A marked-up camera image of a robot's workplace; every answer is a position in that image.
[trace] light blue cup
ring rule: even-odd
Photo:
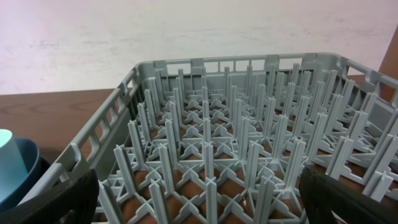
[[[27,170],[12,132],[0,129],[0,203],[27,177]]]

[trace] white wall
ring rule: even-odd
[[[114,88],[144,60],[334,52],[378,69],[396,0],[0,0],[0,94]]]

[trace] blue bowl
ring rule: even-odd
[[[40,158],[39,148],[33,141],[26,138],[15,138],[15,141],[24,160],[28,175],[15,191],[0,202],[0,213],[18,205],[49,166],[47,161]]]

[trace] gray plastic crate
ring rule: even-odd
[[[280,67],[292,59],[302,61]],[[366,75],[361,86],[347,79],[350,67]],[[390,102],[378,97],[382,85],[398,89],[397,80],[327,53],[143,62],[23,201],[93,168],[100,179],[96,213],[110,223],[135,223],[148,214],[159,223],[192,215],[203,223],[227,222],[231,214],[265,223],[274,211],[283,218],[269,223],[300,223],[306,216],[296,186],[306,164],[363,185],[374,200],[398,200],[398,190],[389,190],[398,181],[391,171],[398,163],[398,96]],[[96,134],[99,125],[103,136]],[[87,140],[92,152],[85,159]],[[353,174],[347,162],[366,173]],[[188,182],[202,193],[181,194]],[[219,193],[226,182],[242,191]],[[151,198],[142,196],[148,188]],[[182,204],[172,217],[171,196]],[[139,206],[125,220],[121,207],[129,198]]]

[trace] dish rack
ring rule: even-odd
[[[349,68],[365,74],[362,85]],[[398,200],[398,95],[380,98],[384,85],[398,89],[397,80],[328,53],[142,62],[22,202],[95,169],[93,222],[300,223],[305,165],[363,186],[374,200]],[[126,216],[130,200],[135,211]]]

